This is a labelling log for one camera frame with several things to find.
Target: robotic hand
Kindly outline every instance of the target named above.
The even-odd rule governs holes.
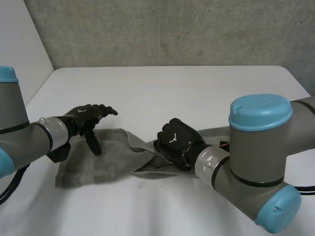
[[[74,135],[85,136],[87,144],[94,155],[99,156],[102,150],[95,137],[93,129],[99,121],[108,115],[118,115],[112,107],[105,107],[104,105],[85,105],[73,108],[62,117],[57,117],[66,124],[68,135],[70,139]],[[67,158],[70,151],[70,144],[67,142],[63,146],[47,154],[47,156],[54,162],[59,162]]]
[[[157,134],[154,147],[168,157],[182,171],[189,171],[195,161],[196,148],[206,148],[202,136],[193,128],[174,118]]]

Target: white table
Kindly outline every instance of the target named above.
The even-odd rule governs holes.
[[[55,71],[27,106],[30,121],[62,115],[78,105],[103,103],[117,117],[98,128],[124,128],[145,141],[177,117],[195,129],[228,125],[230,103],[252,93],[290,100],[309,96],[278,66],[169,66],[65,68]],[[315,152],[287,161],[285,180],[315,184]],[[267,236],[199,179],[170,177],[121,181],[74,190],[56,189],[58,165],[43,157],[0,206],[1,236]],[[1,180],[1,191],[11,177]],[[313,235],[315,197],[283,236]]]

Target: red wire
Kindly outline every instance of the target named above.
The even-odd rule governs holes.
[[[225,147],[225,146],[230,146],[230,144],[222,144],[219,147],[221,148],[221,147]]]

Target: blue joint cover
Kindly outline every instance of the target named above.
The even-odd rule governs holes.
[[[15,165],[11,157],[0,148],[0,178],[8,176],[15,172]]]
[[[286,123],[292,116],[289,100],[275,94],[240,97],[230,106],[230,125],[242,131],[263,131]]]
[[[10,66],[0,66],[0,83],[18,82],[15,71]]]
[[[255,223],[269,233],[278,233],[294,219],[300,205],[301,194],[292,185],[287,185],[265,203]]]

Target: towel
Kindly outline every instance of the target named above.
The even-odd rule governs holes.
[[[95,156],[84,137],[70,140],[71,150],[67,160],[59,165],[56,187],[78,188],[88,184],[117,181],[128,175],[142,178],[162,178],[170,175],[195,177],[193,170],[182,172],[153,147],[123,129],[94,130],[102,154]],[[206,143],[220,145],[229,142],[229,128],[200,130]]]

